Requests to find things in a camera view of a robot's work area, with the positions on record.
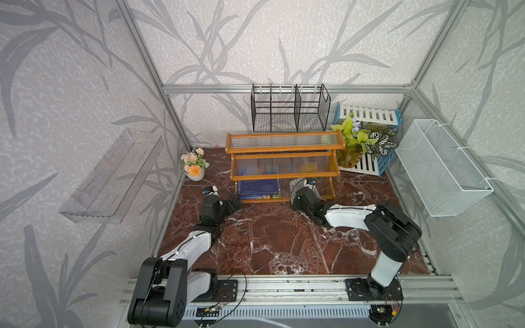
transparent plastic shelf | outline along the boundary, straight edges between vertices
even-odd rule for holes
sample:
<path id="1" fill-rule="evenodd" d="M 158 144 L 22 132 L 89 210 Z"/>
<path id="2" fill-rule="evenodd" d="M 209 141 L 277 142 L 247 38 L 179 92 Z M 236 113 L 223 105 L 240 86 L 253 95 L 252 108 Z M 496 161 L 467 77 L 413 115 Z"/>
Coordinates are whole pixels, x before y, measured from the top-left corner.
<path id="1" fill-rule="evenodd" d="M 124 130 L 60 213 L 74 222 L 122 222 L 162 148 L 158 134 Z"/>

leaf pattern wallpaper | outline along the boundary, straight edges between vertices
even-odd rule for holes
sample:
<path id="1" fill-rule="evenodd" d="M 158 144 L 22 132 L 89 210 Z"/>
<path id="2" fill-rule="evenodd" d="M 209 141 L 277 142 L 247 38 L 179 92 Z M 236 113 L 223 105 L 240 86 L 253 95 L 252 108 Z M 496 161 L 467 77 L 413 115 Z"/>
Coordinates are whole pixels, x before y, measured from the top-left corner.
<path id="1" fill-rule="evenodd" d="M 420 89 L 518 204 L 525 205 L 525 1 L 471 1 Z M 412 103 L 404 128 L 427 118 Z M 390 170 L 441 274 L 479 327 L 525 322 L 525 241 L 490 197 L 457 217 L 428 216 L 399 161 Z"/>
<path id="2" fill-rule="evenodd" d="M 184 144 L 113 2 L 0 0 L 0 31 L 0 326 L 109 326 L 171 214 Z M 60 206 L 124 128 L 166 145 L 128 214 L 71 222 Z"/>
<path id="3" fill-rule="evenodd" d="M 163 84 L 405 84 L 452 1 L 129 0 Z M 249 95 L 177 94 L 193 146 L 251 128 Z M 398 94 L 331 94 L 396 109 Z M 333 120 L 332 110 L 329 121 Z"/>

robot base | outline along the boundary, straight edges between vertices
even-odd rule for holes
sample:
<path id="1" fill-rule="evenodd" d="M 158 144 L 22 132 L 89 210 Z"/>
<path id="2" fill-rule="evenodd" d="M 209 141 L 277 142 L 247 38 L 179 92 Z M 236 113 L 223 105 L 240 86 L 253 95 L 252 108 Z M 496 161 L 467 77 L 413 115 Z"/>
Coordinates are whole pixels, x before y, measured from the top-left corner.
<path id="1" fill-rule="evenodd" d="M 390 285 L 385 288 L 385 292 L 383 293 L 384 296 L 380 299 L 369 295 L 369 285 L 365 279 L 346 279 L 344 283 L 346 285 L 346 293 L 348 294 L 349 301 L 384 301 L 385 297 L 388 297 L 389 294 L 396 301 L 403 300 L 403 294 L 401 293 L 401 287 L 397 279 L 392 280 Z"/>
<path id="2" fill-rule="evenodd" d="M 206 298 L 204 297 L 205 294 L 202 294 L 202 295 L 197 296 L 197 298 L 193 300 L 193 302 L 194 303 L 200 303 L 200 302 L 218 303 L 218 302 L 228 302 L 228 300 L 230 301 L 230 303 L 237 302 L 237 291 L 238 291 L 237 286 L 239 286 L 238 280 L 233 280 L 233 279 L 219 280 L 218 286 L 217 286 L 217 293 L 215 294 L 213 298 Z"/>

white wire basket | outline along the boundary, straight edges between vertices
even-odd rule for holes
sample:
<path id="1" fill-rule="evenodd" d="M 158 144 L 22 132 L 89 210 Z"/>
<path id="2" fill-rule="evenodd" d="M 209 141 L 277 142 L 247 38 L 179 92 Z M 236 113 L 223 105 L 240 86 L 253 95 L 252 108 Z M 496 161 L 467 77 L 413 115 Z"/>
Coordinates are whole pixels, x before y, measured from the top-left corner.
<path id="1" fill-rule="evenodd" d="M 494 191 L 436 120 L 414 120 L 396 149 L 431 216 L 455 216 Z"/>

wooden shelf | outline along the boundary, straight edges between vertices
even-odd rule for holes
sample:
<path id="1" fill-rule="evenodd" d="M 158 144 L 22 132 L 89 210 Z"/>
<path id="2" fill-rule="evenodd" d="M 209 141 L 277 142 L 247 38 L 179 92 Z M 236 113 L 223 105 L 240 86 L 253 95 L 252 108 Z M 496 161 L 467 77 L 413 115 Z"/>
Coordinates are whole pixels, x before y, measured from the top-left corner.
<path id="1" fill-rule="evenodd" d="M 327 177 L 331 195 L 323 196 L 324 199 L 335 196 L 332 177 L 340 175 L 335 154 L 337 149 L 344 148 L 341 131 L 228 134 L 226 139 L 235 192 L 238 181 Z M 289 197 L 283 197 L 244 199 L 243 203 L 289 201 Z"/>
<path id="2" fill-rule="evenodd" d="M 229 134 L 226 154 L 344 149 L 341 131 Z"/>
<path id="3" fill-rule="evenodd" d="M 232 154 L 230 178 L 262 180 L 316 176 L 339 176 L 335 151 L 284 154 Z"/>

